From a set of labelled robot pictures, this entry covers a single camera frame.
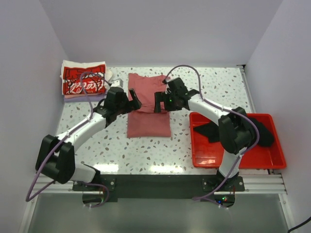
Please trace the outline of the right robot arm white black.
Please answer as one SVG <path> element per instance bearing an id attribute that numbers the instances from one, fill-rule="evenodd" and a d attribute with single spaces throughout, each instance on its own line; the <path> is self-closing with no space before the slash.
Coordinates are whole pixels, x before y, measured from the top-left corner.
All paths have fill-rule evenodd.
<path id="1" fill-rule="evenodd" d="M 161 105 L 167 112 L 187 109 L 208 118 L 218 127 L 218 136 L 224 149 L 218 168 L 216 184 L 227 191 L 234 184 L 233 177 L 239 173 L 243 155 L 259 142 L 257 126 L 247 117 L 243 108 L 229 109 L 203 97 L 200 90 L 188 90 L 181 78 L 163 80 L 166 89 L 155 93 L 154 112 L 161 112 Z"/>

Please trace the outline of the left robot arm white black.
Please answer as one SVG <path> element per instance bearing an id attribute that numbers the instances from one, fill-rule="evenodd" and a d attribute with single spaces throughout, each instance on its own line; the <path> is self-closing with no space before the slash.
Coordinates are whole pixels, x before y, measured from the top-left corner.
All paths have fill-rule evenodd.
<path id="1" fill-rule="evenodd" d="M 75 152 L 94 134 L 107 128 L 119 115 L 141 108 L 135 90 L 126 94 L 120 87 L 109 89 L 106 98 L 91 109 L 91 113 L 72 129 L 58 136 L 43 138 L 35 169 L 52 180 L 65 184 L 69 181 L 82 182 L 89 190 L 101 184 L 99 170 L 75 162 Z"/>

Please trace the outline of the pink t shirt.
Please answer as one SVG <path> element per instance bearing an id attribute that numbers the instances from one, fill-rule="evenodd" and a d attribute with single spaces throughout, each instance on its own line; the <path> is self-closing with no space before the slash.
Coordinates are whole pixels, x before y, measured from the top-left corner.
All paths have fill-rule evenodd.
<path id="1" fill-rule="evenodd" d="M 161 112 L 155 113 L 155 93 L 164 92 L 165 76 L 144 77 L 128 74 L 128 88 L 134 89 L 141 102 L 141 108 L 128 114 L 127 137 L 171 137 L 170 114 L 161 104 Z"/>

